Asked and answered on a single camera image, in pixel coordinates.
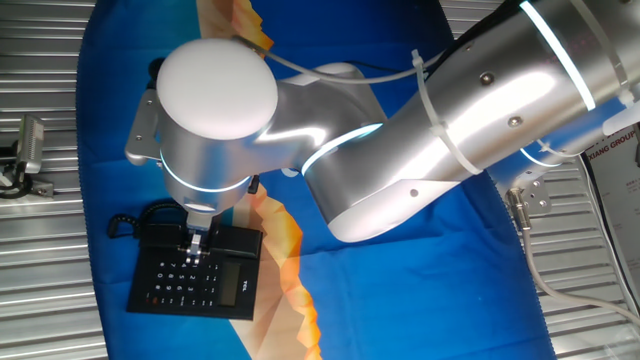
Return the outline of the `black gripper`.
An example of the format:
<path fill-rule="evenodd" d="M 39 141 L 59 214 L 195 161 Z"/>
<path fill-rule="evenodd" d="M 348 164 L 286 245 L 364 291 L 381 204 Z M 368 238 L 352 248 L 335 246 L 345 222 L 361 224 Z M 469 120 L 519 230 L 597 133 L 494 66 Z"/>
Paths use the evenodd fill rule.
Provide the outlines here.
<path fill-rule="evenodd" d="M 186 263 L 198 265 L 201 246 L 208 246 L 218 223 L 218 217 L 210 213 L 188 212 L 186 218 Z"/>

